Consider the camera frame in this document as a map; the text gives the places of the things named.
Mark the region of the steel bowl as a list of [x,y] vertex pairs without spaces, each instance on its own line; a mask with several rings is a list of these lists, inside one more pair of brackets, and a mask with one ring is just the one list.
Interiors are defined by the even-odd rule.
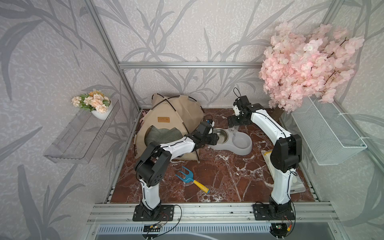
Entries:
[[215,128],[213,131],[214,134],[217,134],[218,136],[218,142],[217,145],[221,145],[227,142],[229,138],[229,134],[225,129]]

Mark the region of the beige pet tent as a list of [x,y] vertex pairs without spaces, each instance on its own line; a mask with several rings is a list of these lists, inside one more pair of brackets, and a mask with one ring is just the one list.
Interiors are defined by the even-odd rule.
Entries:
[[153,107],[142,118],[140,129],[135,135],[136,159],[147,147],[145,134],[151,126],[158,129],[177,128],[185,136],[198,127],[205,115],[201,104],[185,95],[167,97],[154,94],[152,105]]

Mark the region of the grey double pet bowl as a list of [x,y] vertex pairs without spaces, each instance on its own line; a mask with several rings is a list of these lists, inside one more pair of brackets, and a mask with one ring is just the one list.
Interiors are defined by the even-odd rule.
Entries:
[[209,145],[210,148],[217,151],[230,151],[240,156],[248,155],[252,151],[253,142],[248,134],[238,131],[234,136],[228,129],[225,130],[229,134],[227,142],[221,145]]

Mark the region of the green checked cushion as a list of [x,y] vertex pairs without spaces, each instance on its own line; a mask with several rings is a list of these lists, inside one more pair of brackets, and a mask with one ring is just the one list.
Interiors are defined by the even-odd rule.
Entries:
[[152,142],[167,144],[181,139],[184,135],[177,129],[158,129],[155,126],[148,128],[145,134],[145,145]]

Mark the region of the clear plastic bottle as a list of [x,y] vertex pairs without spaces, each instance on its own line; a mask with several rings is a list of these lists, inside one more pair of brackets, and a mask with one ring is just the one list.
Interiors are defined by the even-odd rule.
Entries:
[[235,136],[238,132],[238,129],[239,129],[239,126],[233,126],[231,128],[228,128],[228,131]]

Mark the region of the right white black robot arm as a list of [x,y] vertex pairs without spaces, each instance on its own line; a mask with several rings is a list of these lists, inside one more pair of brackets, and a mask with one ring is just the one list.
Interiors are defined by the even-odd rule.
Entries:
[[269,202],[269,214],[280,216],[291,207],[291,185],[296,168],[302,160],[302,138],[280,126],[260,104],[251,104],[247,96],[237,97],[234,115],[228,117],[229,127],[257,125],[274,144],[270,161],[275,168],[274,188]]

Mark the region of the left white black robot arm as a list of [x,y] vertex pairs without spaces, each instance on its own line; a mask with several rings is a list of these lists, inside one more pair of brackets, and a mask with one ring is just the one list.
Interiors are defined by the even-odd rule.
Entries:
[[164,178],[171,160],[192,153],[206,145],[216,145],[219,137],[214,133],[215,122],[205,120],[190,134],[171,143],[150,143],[136,162],[135,171],[142,186],[140,206],[153,216],[161,206],[159,184]]

